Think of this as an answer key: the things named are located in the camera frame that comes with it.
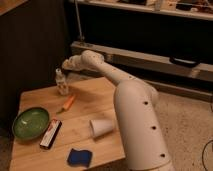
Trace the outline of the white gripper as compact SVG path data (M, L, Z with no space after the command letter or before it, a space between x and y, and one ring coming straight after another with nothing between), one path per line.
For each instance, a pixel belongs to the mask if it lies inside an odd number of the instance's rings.
M62 63L62 68L65 70L80 71L83 69L80 55L71 56Z

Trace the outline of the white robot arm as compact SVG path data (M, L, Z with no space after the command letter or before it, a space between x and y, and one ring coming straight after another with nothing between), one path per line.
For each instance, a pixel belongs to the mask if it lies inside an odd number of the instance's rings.
M158 92L150 84L85 50L62 63L65 70L95 70L116 86L113 103L131 171L175 171L154 110Z

